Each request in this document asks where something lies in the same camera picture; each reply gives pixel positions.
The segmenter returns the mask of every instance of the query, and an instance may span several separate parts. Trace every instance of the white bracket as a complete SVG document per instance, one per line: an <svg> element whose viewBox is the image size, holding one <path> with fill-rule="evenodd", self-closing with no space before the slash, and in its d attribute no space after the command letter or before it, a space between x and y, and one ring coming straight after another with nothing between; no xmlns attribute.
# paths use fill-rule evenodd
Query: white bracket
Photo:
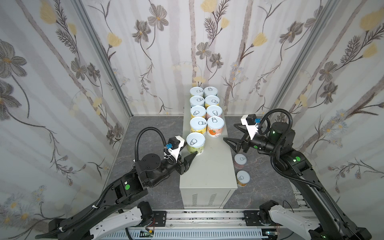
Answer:
<svg viewBox="0 0 384 240"><path fill-rule="evenodd" d="M251 138L251 140L253 140L253 137L259 131L258 130L259 126L258 126L258 123L256 123L255 125L248 125L247 120L246 120L247 117L248 117L248 114L243 115L241 117L241 124L246 126L246 128L248 130L249 137Z"/></svg>
<svg viewBox="0 0 384 240"><path fill-rule="evenodd" d="M273 206L269 210L269 215L272 221L287 227L305 240L311 240L309 230L318 228L320 224L318 220L303 218L283 208L281 205Z"/></svg>
<svg viewBox="0 0 384 240"><path fill-rule="evenodd" d="M180 149L182 146L184 146L185 140L180 136L176 136L176 138L180 141L179 147L174 150L168 149L168 152L177 160L177 158L179 157Z"/></svg>

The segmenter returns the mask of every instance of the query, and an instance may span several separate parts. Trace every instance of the yellow can label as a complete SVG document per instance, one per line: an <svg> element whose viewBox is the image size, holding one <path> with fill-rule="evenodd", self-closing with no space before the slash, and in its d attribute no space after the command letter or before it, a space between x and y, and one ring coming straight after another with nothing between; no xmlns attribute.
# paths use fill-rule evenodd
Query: yellow can label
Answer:
<svg viewBox="0 0 384 240"><path fill-rule="evenodd" d="M189 153L197 151L197 155L200 155L204 151L204 145L201 147L191 147L189 144L187 144L187 150Z"/></svg>
<svg viewBox="0 0 384 240"><path fill-rule="evenodd" d="M207 128L205 127L205 128L203 128L203 129L196 130L196 129L194 129L193 127L191 127L191 132L199 132L199 133L205 135L205 133L207 132Z"/></svg>

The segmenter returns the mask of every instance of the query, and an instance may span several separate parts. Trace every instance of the ventilation slot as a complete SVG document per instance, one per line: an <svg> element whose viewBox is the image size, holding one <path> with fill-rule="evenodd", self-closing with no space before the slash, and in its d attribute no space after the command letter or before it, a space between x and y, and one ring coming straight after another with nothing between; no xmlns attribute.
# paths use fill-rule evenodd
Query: ventilation slot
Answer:
<svg viewBox="0 0 384 240"><path fill-rule="evenodd" d="M217 194L212 194L211 195L211 197L209 198L208 206L211 206L214 203L216 195Z"/></svg>
<svg viewBox="0 0 384 240"><path fill-rule="evenodd" d="M192 206L197 205L197 194L192 195Z"/></svg>

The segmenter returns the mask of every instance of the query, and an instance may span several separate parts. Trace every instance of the gray metal box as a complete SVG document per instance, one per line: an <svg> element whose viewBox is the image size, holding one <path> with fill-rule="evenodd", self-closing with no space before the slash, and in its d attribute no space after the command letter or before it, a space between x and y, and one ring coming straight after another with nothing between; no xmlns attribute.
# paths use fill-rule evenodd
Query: gray metal box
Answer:
<svg viewBox="0 0 384 240"><path fill-rule="evenodd" d="M190 95L185 97L183 138L190 133ZM236 175L230 147L223 141L228 137L224 125L220 137L205 135L204 152L196 156L189 170L180 176L180 192L184 208L224 208L224 205L237 189ZM185 147L181 156L184 159L189 152Z"/></svg>

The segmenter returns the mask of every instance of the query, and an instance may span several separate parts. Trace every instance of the flower pattern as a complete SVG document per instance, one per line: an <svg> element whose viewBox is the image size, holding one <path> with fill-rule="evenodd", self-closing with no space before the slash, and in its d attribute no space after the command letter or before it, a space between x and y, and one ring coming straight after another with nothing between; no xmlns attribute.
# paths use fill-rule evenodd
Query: flower pattern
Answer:
<svg viewBox="0 0 384 240"><path fill-rule="evenodd" d="M13 46L0 40L0 78L7 78L14 72L19 77L26 76L26 71L20 67L26 64L22 57L15 56Z"/></svg>
<svg viewBox="0 0 384 240"><path fill-rule="evenodd" d="M337 87L338 85L335 85L333 82L324 86L324 92L320 95L321 98L325 98L324 104L333 102L332 94L336 94Z"/></svg>
<svg viewBox="0 0 384 240"><path fill-rule="evenodd" d="M76 78L81 77L82 80L85 79L85 73L87 73L87 68L84 65L80 65L80 61L77 58L74 58L74 61L71 62L72 71L76 72Z"/></svg>
<svg viewBox="0 0 384 240"><path fill-rule="evenodd" d="M18 108L21 106L20 102L11 96L12 93L12 85L0 80L0 121L10 119L8 108Z"/></svg>
<svg viewBox="0 0 384 240"><path fill-rule="evenodd" d="M211 55L211 51L207 50L209 48L209 42L199 43L197 45L198 51L196 55L200 55L200 59L204 59L206 56L209 57Z"/></svg>
<svg viewBox="0 0 384 240"><path fill-rule="evenodd" d="M157 26L160 31L164 30L163 25L168 26L168 21L165 19L167 16L167 11L163 6L157 5L157 7L151 3L151 7L149 8L150 13L153 16L148 17L148 23L151 26Z"/></svg>
<svg viewBox="0 0 384 240"><path fill-rule="evenodd" d="M135 29L137 30L137 33L132 33L132 37L135 38L135 42L139 43L141 38L148 42L148 34L151 33L151 29L148 26L147 21L136 20Z"/></svg>
<svg viewBox="0 0 384 240"><path fill-rule="evenodd" d="M288 28L288 32L285 34L280 35L280 43L285 42L288 40L288 42L293 42L296 35L301 34L303 31L303 23L294 21L293 24Z"/></svg>
<svg viewBox="0 0 384 240"><path fill-rule="evenodd" d="M337 64L333 64L333 61L329 61L324 65L323 69L320 69L319 73L321 74L319 77L319 80L325 80L326 82L329 82L332 80L332 74L334 71L336 71Z"/></svg>
<svg viewBox="0 0 384 240"><path fill-rule="evenodd" d="M212 65L211 65L211 68L213 68L214 66L217 66L218 68L221 68L221 66L224 64L222 61L220 61L220 59L222 59L222 57L220 56L220 54L212 54L211 58L209 59L210 62L212 62Z"/></svg>

